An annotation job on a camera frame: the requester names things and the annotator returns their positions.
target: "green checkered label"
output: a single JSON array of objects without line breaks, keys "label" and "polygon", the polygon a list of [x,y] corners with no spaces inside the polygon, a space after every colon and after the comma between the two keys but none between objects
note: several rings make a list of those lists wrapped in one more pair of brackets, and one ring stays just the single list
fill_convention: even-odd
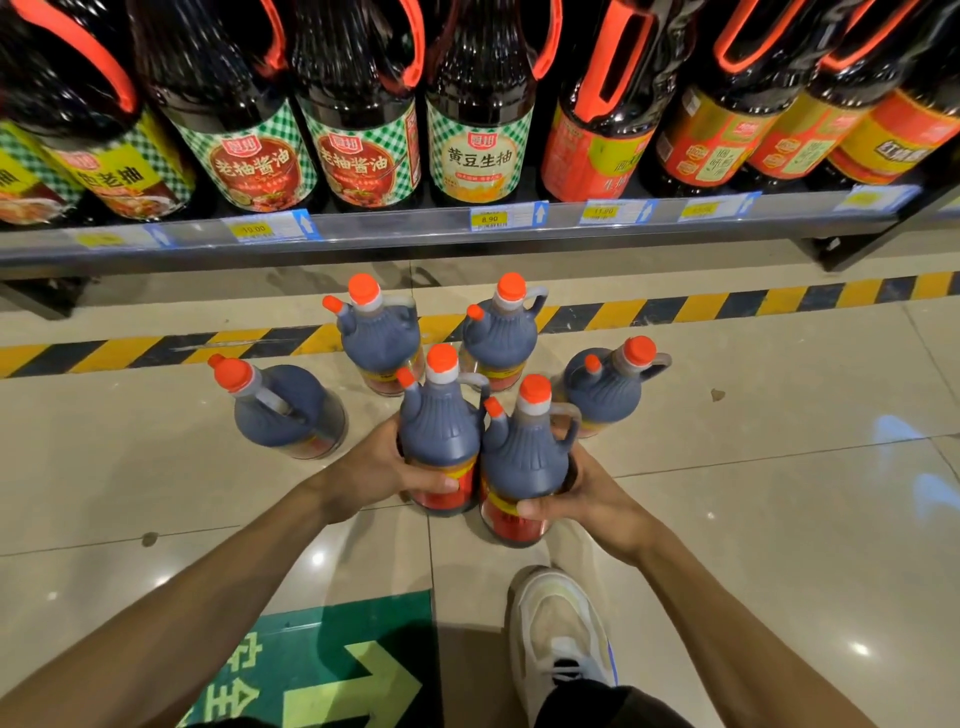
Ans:
[{"label": "green checkered label", "polygon": [[534,110],[498,127],[469,127],[448,119],[427,102],[430,175],[450,197],[492,203],[516,188]]},{"label": "green checkered label", "polygon": [[47,223],[83,195],[84,189],[38,142],[10,122],[0,122],[0,220],[12,225]]},{"label": "green checkered label", "polygon": [[279,212],[299,205],[317,186],[317,170],[289,101],[268,121],[241,132],[178,129],[206,173],[238,207]]},{"label": "green checkered label", "polygon": [[148,109],[123,136],[81,152],[47,149],[111,210],[155,220],[184,207],[197,187],[193,167]]},{"label": "green checkered label", "polygon": [[360,207],[385,207],[420,184],[420,142],[414,103],[390,124],[349,132],[307,115],[307,126],[338,197]]}]

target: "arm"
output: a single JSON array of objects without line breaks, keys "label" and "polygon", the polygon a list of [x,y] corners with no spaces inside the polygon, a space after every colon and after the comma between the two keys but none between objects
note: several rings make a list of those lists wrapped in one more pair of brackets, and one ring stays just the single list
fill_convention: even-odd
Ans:
[{"label": "arm", "polygon": [[727,592],[663,523],[582,446],[568,493],[525,500],[520,516],[570,518],[637,567],[684,641],[727,728],[876,728],[850,700]]},{"label": "arm", "polygon": [[197,563],[0,699],[0,725],[170,728],[227,661],[300,554],[330,523],[402,490],[449,492],[407,466],[396,417]]}]

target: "green arrow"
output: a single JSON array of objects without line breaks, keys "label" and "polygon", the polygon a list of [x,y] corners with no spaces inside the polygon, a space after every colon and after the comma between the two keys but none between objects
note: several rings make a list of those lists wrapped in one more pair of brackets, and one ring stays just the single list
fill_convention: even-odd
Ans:
[{"label": "green arrow", "polygon": [[345,650],[370,675],[283,694],[283,728],[308,728],[333,720],[370,716],[367,728],[394,728],[420,692],[420,681],[376,642]]}]

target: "red plastic handle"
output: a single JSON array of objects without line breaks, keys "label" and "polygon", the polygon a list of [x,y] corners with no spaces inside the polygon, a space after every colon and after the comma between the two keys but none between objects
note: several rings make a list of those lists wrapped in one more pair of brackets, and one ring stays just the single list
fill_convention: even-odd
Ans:
[{"label": "red plastic handle", "polygon": [[11,4],[28,23],[50,31],[93,63],[116,92],[120,109],[125,113],[136,111],[136,89],[130,76],[84,26],[43,0],[11,0]]},{"label": "red plastic handle", "polygon": [[806,0],[792,0],[790,6],[783,12],[783,15],[780,16],[777,25],[770,31],[770,35],[760,43],[759,48],[742,61],[730,61],[727,58],[727,53],[730,51],[730,47],[733,45],[740,31],[743,30],[743,26],[747,24],[747,19],[756,9],[759,2],[760,0],[740,0],[736,6],[736,10],[733,11],[733,16],[723,29],[723,33],[720,34],[720,37],[718,37],[713,44],[713,56],[717,59],[720,67],[727,73],[739,73],[769,51],[773,44],[780,40],[780,36],[783,35],[787,26],[790,25],[790,22],[796,17],[797,13],[800,12],[800,8],[804,6]]},{"label": "red plastic handle", "polygon": [[267,75],[273,76],[287,67],[287,34],[283,30],[283,21],[280,20],[280,13],[276,11],[274,0],[260,0],[260,3],[267,17],[270,18],[270,29],[274,36],[274,41],[263,59]]},{"label": "red plastic handle", "polygon": [[546,34],[543,50],[534,63],[534,78],[538,81],[546,76],[553,61],[557,58],[557,48],[560,45],[560,31],[564,27],[563,0],[550,0],[550,30]]},{"label": "red plastic handle", "polygon": [[[850,23],[847,25],[847,33],[849,33],[851,28],[857,24],[864,14],[866,14],[867,10],[870,9],[870,6],[873,5],[874,2],[875,0],[867,0],[867,2],[856,9],[856,11],[850,17]],[[910,14],[910,11],[917,7],[918,3],[920,3],[920,0],[906,0],[906,2],[902,3],[897,11],[887,19],[887,22],[877,29],[876,33],[874,33],[866,43],[842,59],[836,58],[832,53],[829,54],[828,56],[824,57],[823,61],[821,61],[823,67],[826,70],[833,72],[842,71],[844,68],[850,68],[850,66],[874,50],[874,48],[876,48],[884,38],[893,33],[897,26],[901,24],[903,19]]]},{"label": "red plastic handle", "polygon": [[[610,99],[604,101],[600,92],[603,90],[604,82],[610,73],[613,56],[624,31],[627,29],[627,23],[635,16],[643,18],[643,28],[640,30],[634,50],[627,61],[627,67],[624,68],[620,83],[617,84]],[[607,8],[607,14],[604,16],[603,25],[600,27],[600,35],[597,37],[593,55],[590,57],[587,75],[577,92],[577,105],[573,108],[577,118],[590,122],[597,116],[606,116],[620,103],[624,91],[627,90],[627,84],[634,76],[636,65],[640,63],[643,49],[647,45],[647,40],[650,38],[650,32],[653,30],[656,21],[656,17],[650,12],[625,5],[618,0],[612,0]]]},{"label": "red plastic handle", "polygon": [[423,25],[423,11],[417,0],[400,0],[410,21],[410,32],[414,37],[414,60],[403,69],[403,85],[416,88],[423,76],[423,63],[426,58],[426,29]]}]

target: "forearm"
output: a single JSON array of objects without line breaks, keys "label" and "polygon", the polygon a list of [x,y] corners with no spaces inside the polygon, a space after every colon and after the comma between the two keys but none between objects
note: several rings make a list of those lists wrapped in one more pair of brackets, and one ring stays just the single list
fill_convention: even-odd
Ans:
[{"label": "forearm", "polygon": [[183,700],[232,654],[324,527],[300,485],[0,699],[0,725],[131,728]]},{"label": "forearm", "polygon": [[727,728],[876,728],[727,592],[665,526],[636,565]]}]

